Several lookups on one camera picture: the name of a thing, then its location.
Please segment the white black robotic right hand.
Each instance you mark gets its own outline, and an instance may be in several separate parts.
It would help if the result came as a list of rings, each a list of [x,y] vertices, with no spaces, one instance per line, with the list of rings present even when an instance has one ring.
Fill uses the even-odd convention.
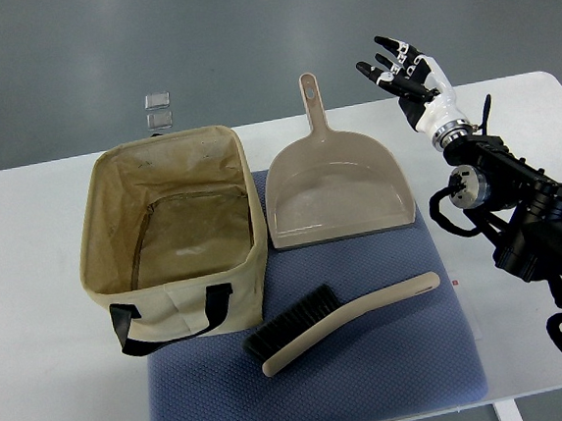
[[[389,52],[376,54],[376,65],[356,64],[356,70],[382,90],[398,98],[410,127],[424,133],[436,150],[443,150],[473,125],[457,107],[456,94],[436,60],[410,43],[377,36],[375,42]]]

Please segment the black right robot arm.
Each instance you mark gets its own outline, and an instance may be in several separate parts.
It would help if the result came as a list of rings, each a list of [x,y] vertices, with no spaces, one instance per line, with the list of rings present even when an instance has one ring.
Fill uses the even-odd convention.
[[[449,112],[423,131],[453,172],[429,200],[429,214],[447,232],[483,235],[494,265],[530,283],[547,282],[559,312],[546,331],[562,353],[562,183],[515,157],[486,124]]]

